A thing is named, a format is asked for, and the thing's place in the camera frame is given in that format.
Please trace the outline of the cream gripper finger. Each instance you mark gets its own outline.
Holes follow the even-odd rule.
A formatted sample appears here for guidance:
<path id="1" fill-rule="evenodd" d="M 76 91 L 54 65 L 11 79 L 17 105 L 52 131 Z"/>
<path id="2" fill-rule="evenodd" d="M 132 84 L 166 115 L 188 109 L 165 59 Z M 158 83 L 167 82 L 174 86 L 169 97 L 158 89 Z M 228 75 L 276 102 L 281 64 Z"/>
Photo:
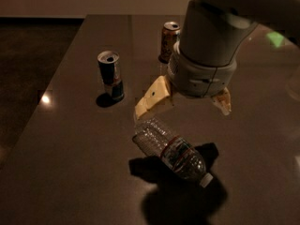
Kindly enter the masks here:
<path id="1" fill-rule="evenodd" d="M 228 88 L 211 97 L 213 104 L 221 110 L 224 115 L 229 115 L 232 111 L 231 94 Z"/>
<path id="2" fill-rule="evenodd" d="M 141 120 L 155 113 L 165 112 L 172 106 L 171 84 L 165 76 L 159 76 L 136 104 L 135 119 Z"/>

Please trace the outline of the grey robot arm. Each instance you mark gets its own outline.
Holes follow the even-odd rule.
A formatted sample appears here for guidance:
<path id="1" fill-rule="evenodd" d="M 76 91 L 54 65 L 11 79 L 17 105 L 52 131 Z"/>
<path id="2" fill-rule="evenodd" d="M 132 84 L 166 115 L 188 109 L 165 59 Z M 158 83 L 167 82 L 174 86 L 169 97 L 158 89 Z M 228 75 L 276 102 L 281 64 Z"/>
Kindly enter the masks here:
<path id="1" fill-rule="evenodd" d="M 173 94 L 211 98 L 231 112 L 228 84 L 243 40 L 260 23 L 299 43 L 300 0 L 192 0 L 167 74 L 158 77 L 135 106 L 137 120 L 173 103 Z"/>

